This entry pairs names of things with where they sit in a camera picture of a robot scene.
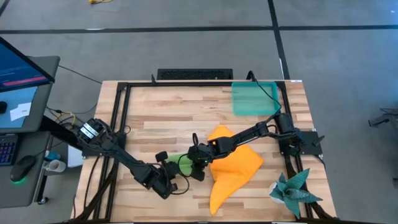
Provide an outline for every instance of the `green cloth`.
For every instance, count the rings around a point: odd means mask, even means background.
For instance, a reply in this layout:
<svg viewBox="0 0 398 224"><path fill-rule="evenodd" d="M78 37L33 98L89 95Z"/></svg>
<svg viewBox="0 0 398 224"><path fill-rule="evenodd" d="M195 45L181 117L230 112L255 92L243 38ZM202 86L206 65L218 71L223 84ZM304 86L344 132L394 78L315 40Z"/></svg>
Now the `green cloth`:
<svg viewBox="0 0 398 224"><path fill-rule="evenodd" d="M186 154L171 155L166 159L166 162L175 162L178 164L180 159L180 170L184 175L191 175L192 173L192 160L188 159Z"/></svg>

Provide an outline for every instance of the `plant leaf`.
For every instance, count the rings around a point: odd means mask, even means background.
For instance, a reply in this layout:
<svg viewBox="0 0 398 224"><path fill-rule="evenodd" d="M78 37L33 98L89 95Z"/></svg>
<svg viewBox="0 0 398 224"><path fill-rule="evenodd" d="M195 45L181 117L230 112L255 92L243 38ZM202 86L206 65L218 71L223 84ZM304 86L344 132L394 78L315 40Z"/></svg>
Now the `plant leaf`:
<svg viewBox="0 0 398 224"><path fill-rule="evenodd" d="M287 197L284 197L284 202L286 207L293 212L293 214L297 217L300 218L300 207L299 207L299 202L296 201L295 199L290 199Z"/></svg>
<svg viewBox="0 0 398 224"><path fill-rule="evenodd" d="M281 173L281 174L280 174L280 177L279 177L279 180L278 180L278 181L281 182L281 183L286 184L286 179L285 179L284 173Z"/></svg>
<svg viewBox="0 0 398 224"><path fill-rule="evenodd" d="M311 195L309 192L305 190L297 190L297 189L287 189L285 192L288 198L291 199L305 198Z"/></svg>
<svg viewBox="0 0 398 224"><path fill-rule="evenodd" d="M271 197L277 198L279 200L284 200L284 197L282 196L282 192L276 187L273 189L271 194L269 194Z"/></svg>
<svg viewBox="0 0 398 224"><path fill-rule="evenodd" d="M304 198L298 198L296 200L298 202L305 202L305 203L311 203L311 202L317 202L317 201L323 200L322 198L318 198L317 196L315 196L311 193L308 193L308 194L309 194L309 196L304 197Z"/></svg>
<svg viewBox="0 0 398 224"><path fill-rule="evenodd" d="M284 192L287 189L287 185L279 181L276 182L276 186L281 192Z"/></svg>
<svg viewBox="0 0 398 224"><path fill-rule="evenodd" d="M299 172L294 177L287 180L286 185L290 189L300 189L301 186L305 183L305 180L307 179L309 173L310 169L306 169Z"/></svg>

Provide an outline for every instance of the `white paper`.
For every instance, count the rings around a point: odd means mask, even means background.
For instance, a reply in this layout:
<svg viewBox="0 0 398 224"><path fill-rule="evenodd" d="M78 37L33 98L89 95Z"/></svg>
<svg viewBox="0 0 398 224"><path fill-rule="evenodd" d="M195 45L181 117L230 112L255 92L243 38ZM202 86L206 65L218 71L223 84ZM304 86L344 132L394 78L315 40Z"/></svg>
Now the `white paper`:
<svg viewBox="0 0 398 224"><path fill-rule="evenodd" d="M83 165L83 156L81 155L81 151L73 146L68 145L68 167L72 168L82 165Z"/></svg>
<svg viewBox="0 0 398 224"><path fill-rule="evenodd" d="M29 116L31 104L32 103L19 104L17 108L10 110L11 121Z"/></svg>

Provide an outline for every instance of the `wooden tabletop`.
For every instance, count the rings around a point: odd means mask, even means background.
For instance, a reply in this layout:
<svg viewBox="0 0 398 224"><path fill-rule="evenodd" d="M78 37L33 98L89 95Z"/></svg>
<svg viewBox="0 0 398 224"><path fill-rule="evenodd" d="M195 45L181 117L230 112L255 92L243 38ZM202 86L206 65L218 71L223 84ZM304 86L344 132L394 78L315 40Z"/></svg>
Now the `wooden tabletop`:
<svg viewBox="0 0 398 224"><path fill-rule="evenodd" d="M108 124L111 121L116 81L103 82L95 117ZM302 130L313 129L302 82L285 81L292 110L294 125ZM118 122L124 95L121 97ZM226 125L234 133L265 120L266 116L235 116L232 113L231 87L134 87L131 90L126 124L131 127L127 135L126 150L136 159L155 162L155 155L161 151L181 154L192 145L192 133L197 133L200 142L219 124ZM255 176L237 190L221 206L215 216L209 211L209 197L213 178L208 167L203 182L190 179L190 189L183 195L171 195L161 199L153 190L146 190L138 184L130 171L119 165L112 222L200 222L200 221L289 221L294 215L284 206L273 202L268 188L280 173L285 173L284 158L279 154L276 140L261 138L249 143L253 150L264 158L264 163ZM83 201L88 177L95 158L87 158L83 164L76 193L76 213L83 210ZM319 204L332 216L335 209L330 194L325 169L315 157L302 156L304 169L310 168L308 189L323 199ZM98 189L102 159L94 169L88 194L88 202ZM180 189L186 182L178 177L173 180ZM104 216L106 200L101 205Z"/></svg>

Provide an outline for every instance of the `white cup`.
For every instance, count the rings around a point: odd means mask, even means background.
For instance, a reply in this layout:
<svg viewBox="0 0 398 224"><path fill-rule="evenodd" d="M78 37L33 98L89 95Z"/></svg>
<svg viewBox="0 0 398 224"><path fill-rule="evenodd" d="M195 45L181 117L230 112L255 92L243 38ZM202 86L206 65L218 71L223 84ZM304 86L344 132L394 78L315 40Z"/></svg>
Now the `white cup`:
<svg viewBox="0 0 398 224"><path fill-rule="evenodd" d="M63 172L66 168L67 165L64 162L55 159L45 169L52 172Z"/></svg>

